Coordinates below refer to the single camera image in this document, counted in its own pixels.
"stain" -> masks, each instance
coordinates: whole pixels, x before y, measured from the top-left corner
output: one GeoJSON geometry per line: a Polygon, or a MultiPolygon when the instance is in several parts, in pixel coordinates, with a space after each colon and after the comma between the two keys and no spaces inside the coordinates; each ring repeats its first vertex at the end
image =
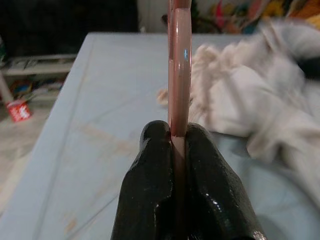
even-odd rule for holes
{"type": "Polygon", "coordinates": [[[101,131],[90,124],[80,127],[80,131],[96,141],[105,142],[106,147],[112,147],[105,151],[107,159],[112,155],[131,156],[134,154],[133,157],[135,157],[139,151],[135,140],[117,139],[114,135],[101,131]]]}
{"type": "Polygon", "coordinates": [[[80,240],[83,239],[84,233],[87,232],[95,223],[97,220],[94,218],[90,220],[89,222],[86,222],[83,226],[79,228],[78,231],[76,231],[74,234],[69,236],[67,239],[68,240],[80,240]]]}
{"type": "Polygon", "coordinates": [[[69,219],[71,217],[71,213],[70,212],[66,212],[62,215],[62,219],[63,221],[66,221],[67,219],[69,219]]]}
{"type": "Polygon", "coordinates": [[[67,234],[69,233],[72,229],[75,228],[75,226],[77,225],[77,220],[75,218],[73,218],[68,225],[65,227],[64,232],[67,234]]]}
{"type": "Polygon", "coordinates": [[[96,192],[96,194],[94,195],[94,202],[92,204],[94,204],[97,199],[103,197],[106,192],[108,191],[108,193],[116,193],[118,189],[120,189],[121,187],[121,183],[119,181],[112,181],[112,182],[104,182],[98,189],[98,191],[96,192]]]}

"table surface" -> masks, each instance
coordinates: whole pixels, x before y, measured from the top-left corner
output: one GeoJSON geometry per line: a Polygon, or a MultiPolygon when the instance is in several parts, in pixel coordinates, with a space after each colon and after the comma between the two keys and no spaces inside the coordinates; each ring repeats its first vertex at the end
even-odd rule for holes
{"type": "MultiPolygon", "coordinates": [[[[224,47],[241,38],[195,35],[192,46],[224,47]]],[[[89,34],[1,218],[0,240],[110,239],[121,183],[138,153],[140,133],[148,122],[167,119],[167,109],[156,101],[167,83],[166,35],[89,34]]],[[[244,168],[240,158],[231,166],[244,168]]],[[[288,187],[275,181],[275,195],[288,187]]],[[[272,194],[263,191],[270,198],[272,194]]],[[[301,196],[293,200],[287,195],[278,202],[301,202],[301,196]]],[[[251,199],[252,205],[268,213],[274,202],[268,200],[263,208],[259,197],[251,199]]],[[[279,209],[273,212],[269,219],[283,224],[281,229],[301,226],[290,214],[284,221],[279,209]]],[[[319,224],[316,216],[311,220],[304,232],[319,224]]],[[[316,240],[316,235],[304,239],[316,240]]]]}

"floor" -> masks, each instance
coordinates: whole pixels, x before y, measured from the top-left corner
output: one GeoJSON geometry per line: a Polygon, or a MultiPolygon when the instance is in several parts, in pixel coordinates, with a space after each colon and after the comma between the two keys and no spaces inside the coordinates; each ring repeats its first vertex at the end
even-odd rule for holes
{"type": "Polygon", "coordinates": [[[54,99],[30,102],[32,117],[19,123],[13,123],[0,105],[0,215],[23,175],[54,103],[54,99]]]}

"light blue table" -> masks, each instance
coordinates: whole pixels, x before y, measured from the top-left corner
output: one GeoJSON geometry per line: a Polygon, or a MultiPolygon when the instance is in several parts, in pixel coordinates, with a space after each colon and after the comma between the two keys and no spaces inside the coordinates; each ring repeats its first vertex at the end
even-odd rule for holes
{"type": "MultiPolygon", "coordinates": [[[[241,38],[195,35],[193,49],[241,38]]],[[[167,81],[166,35],[88,35],[1,218],[0,240],[109,239],[140,133],[167,119],[156,102],[167,81]]],[[[236,139],[218,145],[244,179],[262,224],[284,233],[277,240],[319,239],[319,216],[293,185],[234,151],[236,139]],[[255,180],[248,185],[249,174],[255,180]]]]}

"colorful object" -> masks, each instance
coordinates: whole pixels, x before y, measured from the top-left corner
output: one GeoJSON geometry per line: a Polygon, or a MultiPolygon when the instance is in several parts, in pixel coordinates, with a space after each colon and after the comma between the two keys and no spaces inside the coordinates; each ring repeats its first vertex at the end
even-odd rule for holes
{"type": "Polygon", "coordinates": [[[246,26],[242,28],[242,34],[253,34],[257,28],[257,25],[259,23],[259,19],[256,19],[254,21],[251,21],[246,26]]]}
{"type": "Polygon", "coordinates": [[[225,24],[225,32],[228,34],[240,34],[241,28],[237,25],[237,17],[232,16],[225,24]]]}
{"type": "Polygon", "coordinates": [[[15,99],[20,98],[21,96],[32,92],[32,82],[27,78],[16,80],[10,86],[10,90],[15,99]]]}
{"type": "Polygon", "coordinates": [[[248,15],[247,15],[247,17],[250,20],[252,20],[256,17],[257,12],[259,11],[261,4],[262,4],[262,0],[255,0],[250,5],[249,10],[248,10],[248,15]]]}
{"type": "Polygon", "coordinates": [[[209,13],[211,16],[216,16],[216,12],[217,12],[217,4],[212,4],[209,10],[209,13]]]}
{"type": "Polygon", "coordinates": [[[216,17],[216,24],[220,28],[222,28],[225,25],[224,14],[222,11],[222,0],[220,0],[218,5],[216,6],[215,17],[216,17]]]}
{"type": "Polygon", "coordinates": [[[31,117],[31,112],[25,101],[16,100],[6,105],[12,120],[15,123],[27,120],[31,117]]]}
{"type": "Polygon", "coordinates": [[[298,19],[308,19],[320,14],[320,0],[308,0],[301,9],[294,10],[289,16],[298,19]]]}
{"type": "Polygon", "coordinates": [[[230,17],[235,12],[236,7],[232,3],[227,3],[222,7],[223,16],[230,17]]]}
{"type": "Polygon", "coordinates": [[[248,15],[248,3],[241,4],[235,8],[234,15],[237,17],[246,17],[248,15]]]}
{"type": "Polygon", "coordinates": [[[283,0],[272,0],[266,6],[265,10],[262,13],[262,17],[282,17],[285,14],[283,9],[283,0]]]}
{"type": "Polygon", "coordinates": [[[320,30],[320,14],[316,15],[316,16],[312,16],[309,17],[306,20],[307,23],[313,25],[314,27],[316,27],[318,30],[320,30]]]}

